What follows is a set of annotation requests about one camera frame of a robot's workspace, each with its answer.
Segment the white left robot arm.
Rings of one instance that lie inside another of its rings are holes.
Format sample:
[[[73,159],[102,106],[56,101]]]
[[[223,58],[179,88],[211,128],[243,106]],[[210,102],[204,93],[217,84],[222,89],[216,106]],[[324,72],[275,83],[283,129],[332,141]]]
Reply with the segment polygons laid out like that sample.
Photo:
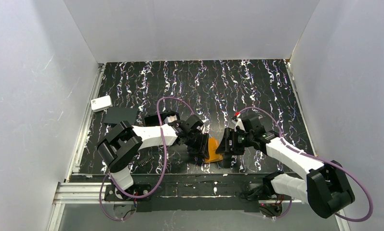
[[[126,190],[133,186],[129,163],[145,148],[184,144],[191,155],[209,158],[209,135],[203,132],[204,123],[196,115],[182,120],[178,113],[168,111],[147,116],[144,123],[140,127],[121,121],[96,147],[116,187]]]

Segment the orange leather card holder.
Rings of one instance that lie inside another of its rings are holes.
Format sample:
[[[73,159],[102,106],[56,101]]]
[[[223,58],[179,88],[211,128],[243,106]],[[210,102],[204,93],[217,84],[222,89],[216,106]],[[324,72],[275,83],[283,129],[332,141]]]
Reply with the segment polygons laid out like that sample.
[[[204,163],[214,163],[223,160],[223,154],[217,154],[216,150],[219,147],[219,141],[212,137],[208,138],[207,157],[204,157]]]

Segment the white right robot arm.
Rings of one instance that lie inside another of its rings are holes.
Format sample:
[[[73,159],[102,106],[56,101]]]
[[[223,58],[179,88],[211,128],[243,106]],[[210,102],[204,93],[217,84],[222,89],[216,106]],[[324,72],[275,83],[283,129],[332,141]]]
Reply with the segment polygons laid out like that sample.
[[[304,156],[275,131],[267,131],[258,116],[234,117],[233,128],[225,128],[216,149],[218,154],[243,155],[246,148],[254,148],[274,158],[297,174],[289,176],[276,171],[263,178],[261,192],[267,195],[287,195],[310,205],[321,218],[328,218],[355,201],[350,183],[339,167]]]

